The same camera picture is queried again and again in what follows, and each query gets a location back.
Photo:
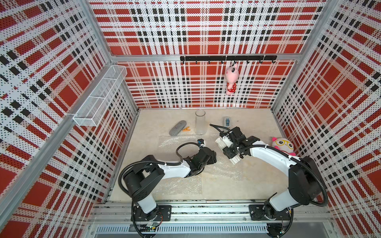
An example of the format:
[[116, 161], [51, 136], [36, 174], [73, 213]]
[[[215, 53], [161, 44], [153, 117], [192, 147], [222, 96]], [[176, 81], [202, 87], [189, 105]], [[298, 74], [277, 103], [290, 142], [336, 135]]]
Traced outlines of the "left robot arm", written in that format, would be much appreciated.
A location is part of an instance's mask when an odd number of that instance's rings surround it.
[[[188, 157], [181, 156], [179, 150], [188, 145], [197, 146], [198, 152]], [[147, 155], [142, 160], [127, 165], [119, 173], [118, 186], [132, 199], [133, 205], [139, 206], [144, 215], [155, 217], [159, 213], [159, 206], [152, 195], [159, 182], [197, 176], [207, 165], [217, 162], [216, 152], [206, 147], [203, 139], [180, 145], [176, 155], [180, 160], [173, 163], [158, 161], [153, 155]]]

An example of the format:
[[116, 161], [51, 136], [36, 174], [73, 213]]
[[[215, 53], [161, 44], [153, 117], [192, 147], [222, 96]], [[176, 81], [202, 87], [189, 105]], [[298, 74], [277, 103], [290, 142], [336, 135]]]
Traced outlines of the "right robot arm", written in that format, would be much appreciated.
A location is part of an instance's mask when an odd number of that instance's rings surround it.
[[275, 193], [264, 202], [263, 216], [266, 219], [275, 220], [283, 211], [292, 214], [292, 209], [301, 205], [328, 205], [326, 185], [312, 158], [288, 154], [255, 136], [246, 137], [239, 127], [211, 127], [219, 131], [216, 143], [233, 164], [245, 156], [251, 156], [268, 163], [288, 178], [287, 189]]

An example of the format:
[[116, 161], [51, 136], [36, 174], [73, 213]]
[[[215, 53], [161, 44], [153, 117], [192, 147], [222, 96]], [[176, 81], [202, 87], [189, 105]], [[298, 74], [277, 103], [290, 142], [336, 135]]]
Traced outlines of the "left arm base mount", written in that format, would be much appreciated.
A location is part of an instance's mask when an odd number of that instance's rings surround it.
[[141, 207], [134, 206], [133, 214], [131, 217], [131, 221], [138, 222], [148, 222], [148, 221], [170, 221], [172, 214], [172, 206], [171, 205], [157, 205], [155, 209], [153, 209], [149, 213], [144, 213]]

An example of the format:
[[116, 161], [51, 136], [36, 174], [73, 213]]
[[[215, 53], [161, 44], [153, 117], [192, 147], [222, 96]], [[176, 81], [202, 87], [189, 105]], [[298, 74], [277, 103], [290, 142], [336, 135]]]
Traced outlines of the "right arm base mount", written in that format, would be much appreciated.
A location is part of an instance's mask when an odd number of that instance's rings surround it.
[[271, 208], [270, 205], [255, 204], [249, 205], [249, 213], [252, 221], [290, 221], [291, 214], [286, 209], [282, 211], [276, 211]]

